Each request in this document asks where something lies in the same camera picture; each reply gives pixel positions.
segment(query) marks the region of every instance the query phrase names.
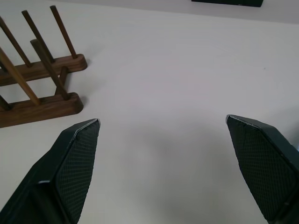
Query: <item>wooden base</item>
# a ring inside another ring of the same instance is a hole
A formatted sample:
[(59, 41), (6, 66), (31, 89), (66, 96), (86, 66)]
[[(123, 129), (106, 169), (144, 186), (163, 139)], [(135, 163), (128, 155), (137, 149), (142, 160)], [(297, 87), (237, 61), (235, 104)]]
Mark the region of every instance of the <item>wooden base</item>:
[[(73, 59), (72, 56), (59, 57), (55, 59), (52, 66), (57, 75), (60, 75), (62, 67), (67, 67), (67, 72), (81, 71), (87, 68), (87, 62), (84, 55), (78, 54)], [(34, 62), (31, 67), (25, 64), (15, 66), (26, 81), (50, 77), (42, 62)], [(16, 81), (7, 72), (0, 69), (0, 86), (16, 84)]]
[(30, 100), (16, 102), (9, 104), (12, 107), (9, 111), (0, 108), (0, 128), (80, 113), (83, 104), (78, 94), (73, 92), (69, 96), (69, 100), (63, 100), (61, 95), (40, 98), (40, 105)]

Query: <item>white surface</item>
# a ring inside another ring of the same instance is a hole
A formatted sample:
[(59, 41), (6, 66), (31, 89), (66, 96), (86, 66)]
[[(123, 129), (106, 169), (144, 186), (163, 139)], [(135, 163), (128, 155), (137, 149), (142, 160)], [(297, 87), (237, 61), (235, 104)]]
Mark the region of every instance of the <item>white surface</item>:
[[(0, 15), (31, 61), (27, 9), (54, 57), (69, 54), (48, 6), (10, 0)], [(56, 3), (89, 67), (69, 91), (74, 116), (0, 129), (0, 207), (59, 133), (100, 118), (93, 180), (80, 223), (265, 224), (238, 168), (227, 114), (276, 126), (294, 145), (299, 124), (299, 26)], [(15, 64), (19, 56), (0, 32)], [(50, 79), (33, 81), (39, 97)], [(27, 99), (1, 87), (9, 102)]]
[(104, 6), (188, 13), (246, 20), (299, 23), (299, 1), (264, 0), (261, 8), (192, 2), (191, 0), (57, 0)]

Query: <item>mesh pattern surface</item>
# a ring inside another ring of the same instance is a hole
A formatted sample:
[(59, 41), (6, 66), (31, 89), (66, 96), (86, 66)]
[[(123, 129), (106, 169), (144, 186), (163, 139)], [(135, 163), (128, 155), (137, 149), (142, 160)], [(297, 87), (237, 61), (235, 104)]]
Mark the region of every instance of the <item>mesh pattern surface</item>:
[(93, 175), (100, 125), (94, 122), (77, 134), (56, 175), (56, 188), (72, 224), (78, 223)]
[(259, 129), (233, 118), (227, 123), (242, 175), (265, 219), (273, 221), (296, 176)]

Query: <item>wooden rack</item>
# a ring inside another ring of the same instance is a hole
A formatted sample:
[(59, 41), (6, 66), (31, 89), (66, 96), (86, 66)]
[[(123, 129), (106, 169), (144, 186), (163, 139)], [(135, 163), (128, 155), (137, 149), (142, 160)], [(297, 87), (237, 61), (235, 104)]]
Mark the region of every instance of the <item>wooden rack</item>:
[[(14, 66), (0, 47), (0, 86), (18, 84), (30, 98), (30, 100), (9, 104), (0, 96), (0, 128), (73, 115), (83, 109), (78, 94), (68, 93), (64, 84), (68, 73), (86, 69), (87, 62), (84, 55), (76, 54), (56, 7), (51, 6), (50, 9), (71, 56), (53, 58), (29, 13), (23, 11), (25, 20), (36, 36), (36, 39), (31, 40), (30, 43), (40, 58), (39, 62), (30, 62), (0, 17), (0, 27), (24, 61), (24, 64)], [(38, 98), (27, 81), (46, 77), (51, 77), (55, 83), (57, 87), (55, 94), (50, 97)]]

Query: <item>wooden dowel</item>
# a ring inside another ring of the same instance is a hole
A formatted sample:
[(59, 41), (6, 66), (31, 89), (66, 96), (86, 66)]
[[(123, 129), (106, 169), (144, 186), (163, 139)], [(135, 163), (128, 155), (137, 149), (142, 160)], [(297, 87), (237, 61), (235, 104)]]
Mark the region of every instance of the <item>wooden dowel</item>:
[(0, 106), (5, 110), (9, 111), (11, 109), (11, 106), (6, 102), (6, 100), (0, 95)]
[(0, 68), (2, 68), (2, 70), (3, 70), (4, 72), (7, 72), (7, 69), (4, 67), (4, 65), (2, 64), (2, 62), (0, 62)]
[(55, 62), (52, 54), (50, 53), (45, 41), (43, 40), (41, 34), (39, 33), (38, 29), (36, 28), (36, 25), (34, 24), (31, 16), (29, 15), (27, 10), (22, 11), (22, 14), (24, 16), (24, 18), (26, 19), (28, 25), (30, 26), (33, 34), (36, 36), (37, 40), (40, 42), (43, 50), (46, 52), (48, 59), (50, 60), (51, 63)]
[(13, 63), (9, 60), (9, 58), (7, 57), (7, 55), (4, 53), (4, 51), (1, 48), (0, 48), (0, 61), (2, 61), (5, 68), (8, 70), (9, 74), (15, 79), (15, 81), (20, 85), (20, 87), (25, 91), (25, 93), (31, 99), (31, 101), (35, 105), (40, 105), (41, 101), (39, 100), (39, 98), (37, 98), (35, 93), (32, 91), (32, 89), (26, 83), (23, 76), (14, 67)]
[[(67, 67), (64, 66), (64, 67), (61, 68), (61, 72), (60, 72), (60, 75), (59, 75), (59, 79), (60, 79), (63, 86), (65, 85), (67, 75), (68, 75)], [(56, 88), (55, 95), (58, 95), (58, 94), (59, 94), (59, 89)]]
[(67, 91), (65, 90), (64, 86), (62, 85), (60, 79), (58, 78), (55, 70), (53, 69), (50, 61), (48, 60), (46, 53), (43, 51), (43, 48), (38, 40), (31, 40), (30, 43), (32, 44), (34, 50), (36, 51), (37, 55), (41, 59), (45, 69), (48, 71), (49, 75), (51, 76), (53, 82), (55, 83), (56, 87), (59, 90), (59, 93), (61, 94), (62, 98), (64, 100), (70, 99), (70, 96), (67, 94)]
[(31, 62), (28, 60), (28, 58), (25, 55), (24, 51), (19, 46), (19, 44), (16, 41), (15, 37), (10, 32), (10, 30), (8, 29), (7, 25), (5, 24), (5, 22), (3, 21), (3, 19), (1, 17), (0, 17), (0, 27), (2, 28), (3, 32), (6, 34), (6, 36), (8, 37), (8, 39), (10, 40), (10, 42), (12, 43), (14, 48), (17, 50), (17, 52), (19, 53), (19, 55), (23, 59), (24, 63), (27, 65), (27, 67), (31, 67), (32, 66)]
[(58, 26), (59, 26), (59, 29), (60, 29), (60, 31), (61, 31), (61, 33), (62, 33), (62, 36), (64, 37), (64, 40), (65, 40), (65, 42), (66, 42), (66, 45), (68, 46), (68, 48), (69, 48), (69, 50), (70, 50), (70, 52), (71, 52), (71, 56), (72, 56), (74, 59), (77, 58), (78, 56), (77, 56), (77, 54), (76, 54), (76, 52), (75, 52), (75, 49), (74, 49), (74, 47), (73, 47), (73, 45), (72, 45), (72, 43), (71, 43), (70, 38), (69, 38), (69, 36), (68, 36), (68, 34), (67, 34), (67, 32), (66, 32), (66, 29), (65, 29), (65, 27), (64, 27), (64, 24), (62, 23), (62, 20), (61, 20), (61, 18), (60, 18), (60, 15), (59, 15), (59, 13), (58, 13), (58, 11), (57, 11), (56, 6), (50, 6), (50, 9), (51, 9), (51, 11), (52, 11), (52, 13), (53, 13), (53, 15), (54, 15), (54, 18), (55, 18), (55, 20), (56, 20), (56, 22), (57, 22), (57, 24), (58, 24)]

